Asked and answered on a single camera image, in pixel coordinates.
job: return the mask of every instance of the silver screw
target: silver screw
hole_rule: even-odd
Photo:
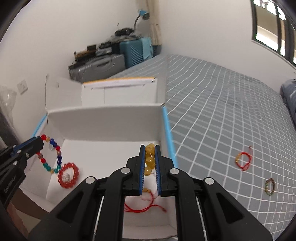
[[[124,168],[122,168],[121,169],[121,172],[123,173],[123,174],[128,174],[128,173],[130,173],[130,169],[128,168],[128,167],[124,167]]]
[[[85,182],[88,183],[88,184],[92,184],[94,181],[95,181],[95,178],[94,177],[87,177],[85,179]]]
[[[172,169],[170,170],[170,173],[173,174],[173,175],[176,175],[176,174],[179,173],[179,170],[178,170],[177,168],[172,168]]]
[[[205,183],[208,184],[208,185],[212,185],[212,184],[214,184],[214,182],[215,182],[214,179],[212,179],[210,177],[207,177],[205,179]]]

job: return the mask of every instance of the red string bracelet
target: red string bracelet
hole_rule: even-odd
[[[244,166],[241,166],[241,165],[239,164],[239,159],[240,159],[240,157],[241,157],[242,155],[246,155],[246,156],[249,158],[249,161],[248,161]],[[249,168],[250,163],[251,163],[251,160],[252,160],[252,155],[251,155],[251,154],[249,154],[249,153],[247,153],[247,152],[241,152],[241,153],[239,153],[239,154],[237,155],[237,157],[235,158],[235,163],[236,163],[236,165],[237,165],[240,169],[242,169],[243,171],[245,171],[245,170],[247,170],[247,169]]]
[[[125,212],[133,212],[133,213],[143,213],[143,212],[148,211],[149,208],[151,208],[151,207],[160,207],[161,210],[166,213],[167,211],[166,211],[166,209],[164,207],[162,207],[160,205],[157,205],[157,204],[153,204],[154,199],[155,199],[154,196],[153,196],[153,193],[150,190],[147,190],[147,192],[150,193],[150,195],[151,195],[151,203],[149,204],[148,207],[143,208],[141,210],[134,210],[134,209],[130,208],[126,203],[124,203],[124,211]]]

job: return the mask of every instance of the white wall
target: white wall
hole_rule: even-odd
[[[13,109],[23,140],[46,113],[46,74],[68,77],[74,51],[133,27],[137,15],[135,0],[32,0],[21,10],[0,43],[0,85],[17,91],[21,80],[28,84]]]
[[[214,62],[277,92],[296,78],[289,63],[252,42],[250,0],[161,0],[160,27],[165,52]]]

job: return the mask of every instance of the checkered bed sheet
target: checkered bed sheet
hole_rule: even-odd
[[[165,105],[179,168],[213,177],[275,240],[296,212],[296,131],[281,96],[259,80],[181,55],[158,56],[116,77],[157,76],[166,63]],[[249,146],[253,159],[243,172],[235,157]],[[276,191],[268,196],[271,177]]]

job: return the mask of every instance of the electrical outlet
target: electrical outlet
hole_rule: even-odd
[[[26,80],[22,80],[17,84],[17,89],[20,93],[20,95],[24,94],[28,90],[28,86],[26,83]]]

